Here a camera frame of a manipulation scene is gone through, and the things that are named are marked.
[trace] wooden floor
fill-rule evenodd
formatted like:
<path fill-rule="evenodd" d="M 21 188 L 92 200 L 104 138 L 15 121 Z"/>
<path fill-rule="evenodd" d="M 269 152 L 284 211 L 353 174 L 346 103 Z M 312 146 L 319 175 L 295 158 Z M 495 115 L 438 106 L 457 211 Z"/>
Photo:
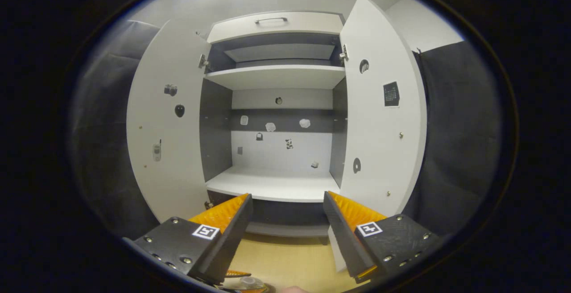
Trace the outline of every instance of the wooden floor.
<path fill-rule="evenodd" d="M 339 293 L 359 285 L 347 270 L 337 273 L 331 245 L 317 238 L 280 238 L 245 234 L 230 269 L 252 273 L 279 292 L 297 285 L 310 293 Z M 227 279 L 225 287 L 235 289 L 237 279 Z"/>

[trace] white shelf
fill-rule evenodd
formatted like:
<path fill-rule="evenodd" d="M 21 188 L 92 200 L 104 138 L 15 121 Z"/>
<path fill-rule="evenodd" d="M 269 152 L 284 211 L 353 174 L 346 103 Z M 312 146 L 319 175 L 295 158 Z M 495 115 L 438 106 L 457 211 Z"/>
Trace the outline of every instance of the white shelf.
<path fill-rule="evenodd" d="M 246 67 L 211 72 L 205 76 L 231 90 L 333 89 L 344 77 L 344 67 L 313 65 Z"/>
<path fill-rule="evenodd" d="M 206 189 L 228 195 L 251 193 L 253 199 L 322 203 L 326 191 L 339 193 L 328 171 L 288 172 L 233 166 L 206 182 Z"/>

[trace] drawer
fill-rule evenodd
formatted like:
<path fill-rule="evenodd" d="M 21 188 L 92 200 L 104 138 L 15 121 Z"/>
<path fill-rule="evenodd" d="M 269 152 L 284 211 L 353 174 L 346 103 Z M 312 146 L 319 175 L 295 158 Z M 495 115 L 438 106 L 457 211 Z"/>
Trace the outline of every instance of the drawer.
<path fill-rule="evenodd" d="M 268 33 L 327 33 L 339 35 L 339 14 L 324 12 L 272 12 L 237 17 L 214 24 L 208 43 Z"/>

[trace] open cabinet door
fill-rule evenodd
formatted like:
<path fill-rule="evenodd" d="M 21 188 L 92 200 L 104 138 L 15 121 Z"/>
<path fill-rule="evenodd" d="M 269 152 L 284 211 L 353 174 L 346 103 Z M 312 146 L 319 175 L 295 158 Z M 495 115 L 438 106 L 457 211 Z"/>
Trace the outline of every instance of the open cabinet door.
<path fill-rule="evenodd" d="M 184 23 L 171 20 L 147 47 L 127 104 L 127 144 L 137 184 L 160 223 L 204 211 L 208 194 L 200 156 L 200 92 L 210 44 Z M 177 86 L 174 96 L 165 85 Z M 175 108 L 184 106 L 184 114 Z M 154 145 L 160 144 L 156 161 Z"/>
<path fill-rule="evenodd" d="M 340 194 L 392 216 L 406 205 L 424 154 L 426 98 L 420 71 L 408 45 L 370 0 L 355 2 L 340 39 L 348 57 Z"/>

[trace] drawer handle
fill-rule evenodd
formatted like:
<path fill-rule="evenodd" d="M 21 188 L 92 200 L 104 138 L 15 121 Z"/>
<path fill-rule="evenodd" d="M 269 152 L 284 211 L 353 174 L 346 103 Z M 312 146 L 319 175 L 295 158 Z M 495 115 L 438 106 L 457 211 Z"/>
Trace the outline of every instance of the drawer handle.
<path fill-rule="evenodd" d="M 259 25 L 260 21 L 265 21 L 265 20 L 275 20 L 275 19 L 282 19 L 284 22 L 287 22 L 287 17 L 268 17 L 267 19 L 258 19 L 255 21 L 255 24 Z"/>

